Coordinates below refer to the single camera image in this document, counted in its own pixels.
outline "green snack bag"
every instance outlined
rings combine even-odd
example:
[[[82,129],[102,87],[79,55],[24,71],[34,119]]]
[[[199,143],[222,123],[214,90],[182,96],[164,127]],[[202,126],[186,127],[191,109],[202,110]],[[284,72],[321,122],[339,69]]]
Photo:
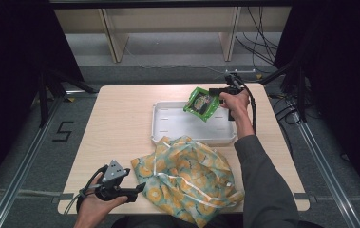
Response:
[[[218,109],[219,104],[218,96],[210,96],[207,90],[197,87],[191,93],[183,111],[190,112],[206,122]]]

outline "gray sleeve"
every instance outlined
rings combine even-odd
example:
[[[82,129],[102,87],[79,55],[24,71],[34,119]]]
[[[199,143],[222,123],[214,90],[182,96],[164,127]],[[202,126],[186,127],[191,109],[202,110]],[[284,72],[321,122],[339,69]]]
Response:
[[[245,190],[244,227],[297,227],[293,194],[265,153],[257,136],[235,143]]]

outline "white plastic tray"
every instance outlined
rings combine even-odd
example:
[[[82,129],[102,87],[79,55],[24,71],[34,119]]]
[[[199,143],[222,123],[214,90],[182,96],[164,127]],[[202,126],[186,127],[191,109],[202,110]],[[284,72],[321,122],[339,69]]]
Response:
[[[236,137],[228,110],[219,107],[207,122],[192,113],[184,112],[186,102],[159,102],[153,105],[152,141],[157,143],[163,136],[175,140],[189,136],[194,141],[207,144],[230,143]]]

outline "yellow patterned cloth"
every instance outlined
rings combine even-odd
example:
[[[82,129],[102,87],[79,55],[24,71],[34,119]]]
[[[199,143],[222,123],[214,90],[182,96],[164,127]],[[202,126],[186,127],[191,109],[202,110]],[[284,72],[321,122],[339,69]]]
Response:
[[[204,227],[222,208],[244,200],[222,155],[183,136],[163,137],[151,155],[131,161],[143,194],[169,215]]]

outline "plastic bag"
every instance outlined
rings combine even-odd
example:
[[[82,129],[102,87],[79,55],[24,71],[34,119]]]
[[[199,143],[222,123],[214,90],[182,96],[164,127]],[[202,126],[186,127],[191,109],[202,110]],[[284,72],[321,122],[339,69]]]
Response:
[[[210,96],[209,91],[197,87],[191,93],[183,111],[190,112],[206,122],[215,113],[219,105],[218,96]]]
[[[143,195],[167,214],[204,227],[222,208],[244,200],[231,168],[216,150],[183,136],[163,137],[156,150],[131,161]]]

